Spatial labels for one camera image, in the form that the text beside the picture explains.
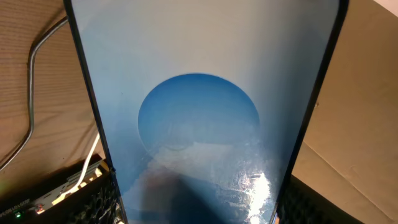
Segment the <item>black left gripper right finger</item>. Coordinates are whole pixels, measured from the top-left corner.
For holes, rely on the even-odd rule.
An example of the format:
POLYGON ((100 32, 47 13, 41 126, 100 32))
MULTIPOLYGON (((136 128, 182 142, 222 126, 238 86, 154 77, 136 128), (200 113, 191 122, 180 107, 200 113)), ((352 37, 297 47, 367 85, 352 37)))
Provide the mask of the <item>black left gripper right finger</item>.
POLYGON ((280 224, 362 224, 292 176, 277 208, 280 224))

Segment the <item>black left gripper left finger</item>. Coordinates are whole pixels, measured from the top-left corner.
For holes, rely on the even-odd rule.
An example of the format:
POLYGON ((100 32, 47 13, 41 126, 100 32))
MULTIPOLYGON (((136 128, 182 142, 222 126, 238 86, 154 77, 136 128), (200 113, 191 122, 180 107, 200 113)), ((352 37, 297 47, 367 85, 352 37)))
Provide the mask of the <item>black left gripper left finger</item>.
POLYGON ((109 172, 94 180, 94 189, 67 216, 72 224, 112 224, 117 214, 118 194, 109 172))

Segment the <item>blue screen smartphone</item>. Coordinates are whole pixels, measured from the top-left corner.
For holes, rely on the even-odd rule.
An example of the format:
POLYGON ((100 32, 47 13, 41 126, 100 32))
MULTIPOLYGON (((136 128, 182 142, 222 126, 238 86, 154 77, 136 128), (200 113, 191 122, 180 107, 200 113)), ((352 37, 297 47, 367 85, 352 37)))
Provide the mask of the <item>blue screen smartphone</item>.
POLYGON ((128 223, 272 223, 340 0, 65 1, 128 223))

